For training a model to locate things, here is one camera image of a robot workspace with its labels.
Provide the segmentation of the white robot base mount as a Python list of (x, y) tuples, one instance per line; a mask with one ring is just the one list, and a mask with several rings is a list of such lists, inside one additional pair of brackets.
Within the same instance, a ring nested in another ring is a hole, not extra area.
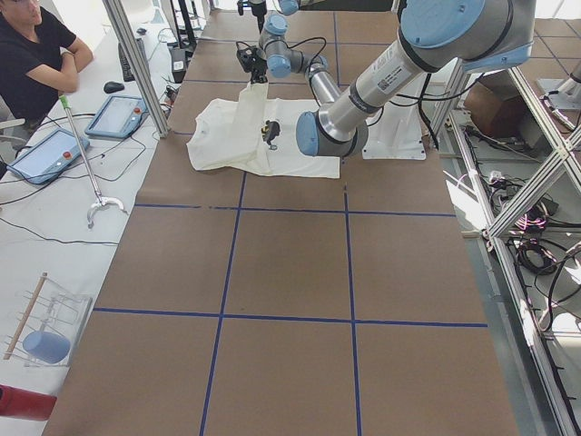
[(423, 160), (417, 101), (396, 94), (420, 93), (426, 75), (400, 54), (388, 50), (362, 73), (355, 83), (359, 97), (368, 106), (379, 107), (382, 116), (371, 123), (365, 159)]

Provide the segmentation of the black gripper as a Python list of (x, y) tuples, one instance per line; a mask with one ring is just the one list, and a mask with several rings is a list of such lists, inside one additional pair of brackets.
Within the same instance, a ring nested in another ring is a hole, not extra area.
[(242, 70), (251, 75), (252, 84), (266, 84), (267, 62), (256, 45), (248, 45), (243, 41), (236, 41), (236, 56)]

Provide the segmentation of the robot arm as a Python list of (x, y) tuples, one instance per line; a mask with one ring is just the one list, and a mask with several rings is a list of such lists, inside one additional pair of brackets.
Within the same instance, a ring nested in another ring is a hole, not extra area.
[(334, 102), (299, 117), (308, 156), (346, 157), (366, 144), (368, 117), (422, 73), (458, 58), (469, 74), (506, 70), (531, 55), (534, 1), (409, 1), (391, 44)]
[(242, 70), (251, 76), (253, 84), (265, 84), (268, 79), (282, 79), (301, 74), (319, 105), (331, 104), (340, 97), (340, 89), (329, 72), (329, 63), (321, 50), (308, 54), (300, 50), (303, 42), (290, 45), (286, 39), (287, 17), (311, 6), (312, 1), (279, 1), (278, 9), (269, 13), (264, 1), (239, 1), (238, 13), (250, 9), (257, 18), (260, 31), (256, 45), (236, 43), (237, 59)]

